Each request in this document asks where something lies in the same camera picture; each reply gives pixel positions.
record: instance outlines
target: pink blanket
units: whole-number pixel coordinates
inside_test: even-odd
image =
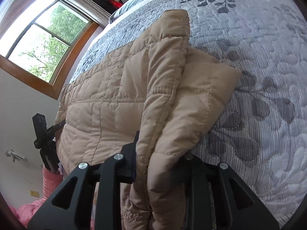
[[[45,167],[43,168],[43,198],[34,201],[31,204],[26,204],[17,210],[10,207],[16,218],[25,226],[28,226],[32,216],[38,211],[40,206],[48,199],[56,187],[63,181],[63,176],[53,174]]]

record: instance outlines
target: electrical outlet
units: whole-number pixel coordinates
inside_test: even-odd
[[[30,195],[34,197],[39,197],[38,192],[30,190]]]

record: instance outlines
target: tree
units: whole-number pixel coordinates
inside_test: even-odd
[[[80,31],[85,27],[86,22],[65,9],[57,6],[50,16],[50,26],[47,27],[52,33],[58,35],[65,41],[71,43]],[[29,58],[38,60],[41,65],[33,65],[29,72],[49,82],[56,66],[67,51],[68,47],[51,35],[46,37],[39,35],[36,38],[37,47],[32,51],[21,52]]]

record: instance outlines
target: window trim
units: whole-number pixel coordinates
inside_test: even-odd
[[[76,45],[76,43],[78,42],[78,40],[80,39],[80,37],[84,34],[84,32],[91,26],[91,23],[93,22],[93,20],[89,19],[89,22],[87,23],[87,25],[85,25],[85,27],[80,31],[80,33],[76,36],[76,38],[73,40],[73,42],[70,44],[68,50],[64,53],[63,57],[61,58],[61,60],[59,61],[58,65],[56,66],[50,80],[49,83],[50,84],[54,84],[56,77],[59,73],[59,71],[61,70],[62,66],[64,65],[65,60],[67,59],[68,55],[70,54],[70,52],[72,51],[73,47]]]
[[[75,9],[74,7],[72,7],[71,5],[69,5],[68,3],[66,3],[63,0],[54,0],[54,2],[52,2],[49,6],[47,6],[42,12],[40,12],[26,27],[25,29],[20,33],[20,35],[16,38],[16,40],[14,41],[14,43],[12,44],[12,46],[10,47],[9,51],[7,52],[5,58],[9,59],[9,57],[11,56],[11,54],[13,53],[14,49],[16,48],[16,46],[18,45],[18,43],[20,42],[20,40],[23,38],[23,36],[26,34],[26,32],[30,29],[30,27],[32,25],[35,25],[39,28],[41,28],[42,30],[46,31],[47,33],[51,34],[52,37],[56,38],[59,42],[61,42],[62,44],[64,44],[67,47],[71,47],[76,41],[73,40],[72,43],[67,42],[66,40],[64,40],[63,38],[61,38],[60,36],[58,36],[57,34],[51,32],[50,30],[46,29],[45,27],[41,26],[40,24],[36,23],[36,20],[42,15],[44,14],[48,9],[50,9],[53,5],[55,5],[56,3],[62,3],[64,5],[66,5],[67,7],[69,7],[70,9],[74,10],[76,13],[78,13],[79,15],[81,15],[82,17],[84,17],[85,19],[88,20],[89,24],[90,22],[92,22],[93,20],[91,20],[90,18],[88,18],[86,15],[84,15],[83,13],[81,13],[80,11],[78,11],[77,9]],[[78,36],[80,36],[82,34],[82,31],[76,36],[76,38],[78,39]]]
[[[55,81],[52,84],[47,83],[46,81],[29,73],[28,71],[14,64],[13,62],[6,59],[2,55],[0,55],[0,68],[5,70],[13,77],[17,78],[21,82],[25,83],[26,85],[36,89],[37,91],[55,100],[58,100],[70,69],[75,63],[79,53],[81,52],[85,44],[88,42],[88,40],[90,39],[90,37],[93,35],[93,33],[96,31],[98,27],[99,27],[98,23],[92,22],[91,25],[78,38],[75,45],[71,46],[71,50],[69,51],[68,56],[61,65],[61,68],[55,78]]]

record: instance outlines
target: bed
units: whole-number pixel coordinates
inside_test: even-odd
[[[112,18],[71,81],[168,9],[188,11],[192,47],[243,73],[191,152],[229,163],[283,226],[307,192],[307,22],[293,0],[143,0]]]

